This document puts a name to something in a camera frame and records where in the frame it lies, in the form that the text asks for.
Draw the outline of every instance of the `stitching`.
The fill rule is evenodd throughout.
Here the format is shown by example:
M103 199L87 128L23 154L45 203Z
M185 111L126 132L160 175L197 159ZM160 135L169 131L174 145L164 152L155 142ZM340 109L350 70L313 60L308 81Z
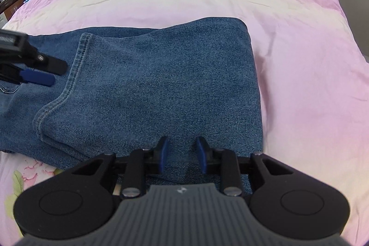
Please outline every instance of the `stitching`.
M13 90L8 90L6 88L4 88L2 85L0 85L0 91L4 94L14 94L15 92L18 91L18 89L20 88L22 84L16 86Z
M69 96L74 90L76 78L79 75L80 68L84 61L84 58L85 58L85 55L88 49L88 42L90 41L91 36L92 36L91 34L86 33L86 37L84 38L84 41L80 41L80 45L81 45L81 42L83 43L83 45L82 47L79 47L79 49L77 50L76 58L72 64L71 72L69 73L66 86L63 92L61 93L61 95L54 101L45 105L40 111L38 111L38 113L33 119L33 122L32 122L33 127L36 129L37 135L39 136L40 139L42 137L41 126L42 126L44 119L48 115L50 115L50 113L52 113L54 110L62 106L68 100Z

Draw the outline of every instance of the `denim fabric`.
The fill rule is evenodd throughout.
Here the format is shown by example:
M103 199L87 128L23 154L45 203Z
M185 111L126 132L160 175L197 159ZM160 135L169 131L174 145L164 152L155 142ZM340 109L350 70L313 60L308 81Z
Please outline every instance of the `denim fabric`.
M166 29L97 27L30 37L64 59L47 88L1 83L0 149L66 169L104 151L118 156L171 147L164 178L203 182L192 144L238 155L262 150L258 82L250 37L235 18L204 18Z

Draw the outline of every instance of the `jeans seam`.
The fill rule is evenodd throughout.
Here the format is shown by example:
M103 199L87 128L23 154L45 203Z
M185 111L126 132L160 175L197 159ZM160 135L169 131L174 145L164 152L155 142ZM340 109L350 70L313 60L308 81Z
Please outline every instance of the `jeans seam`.
M90 37L91 37L91 34L87 34L85 40L83 41L83 46L81 48L78 47L78 50L76 53L76 57L78 57L78 59L72 64L71 71L67 79L67 83L61 95L55 100L45 105L43 108L41 108L33 119L33 127L36 130L37 135L39 136L40 139L42 138L41 126L42 126L44 119L48 115L50 115L54 110L56 110L58 107L63 105L68 100L71 92L73 91L76 78L79 75L79 70L82 66L82 62L84 61L84 57L88 49L87 45L90 40Z

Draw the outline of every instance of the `pink flower pattern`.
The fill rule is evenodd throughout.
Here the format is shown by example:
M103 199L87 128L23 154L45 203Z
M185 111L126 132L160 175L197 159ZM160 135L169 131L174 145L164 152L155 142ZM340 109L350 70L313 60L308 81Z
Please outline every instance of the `pink flower pattern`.
M52 177L55 167L51 167L43 162L35 159L25 159L24 165L19 166L18 170L22 174L24 181L24 189L36 185L48 178Z

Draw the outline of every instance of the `pink bedsheet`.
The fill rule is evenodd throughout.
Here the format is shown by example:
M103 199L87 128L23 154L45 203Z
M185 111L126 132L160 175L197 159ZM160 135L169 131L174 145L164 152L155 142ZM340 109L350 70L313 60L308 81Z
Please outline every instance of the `pink bedsheet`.
M240 18L248 27L265 152L344 193L351 215L342 236L363 245L369 240L369 64L338 0L31 0L6 28L31 35L90 26L163 28L207 16ZM12 181L28 178L16 171L23 174L24 157L1 159L11 163L1 169L1 186L9 189L0 204L19 192ZM4 210L0 244L8 246L19 233Z

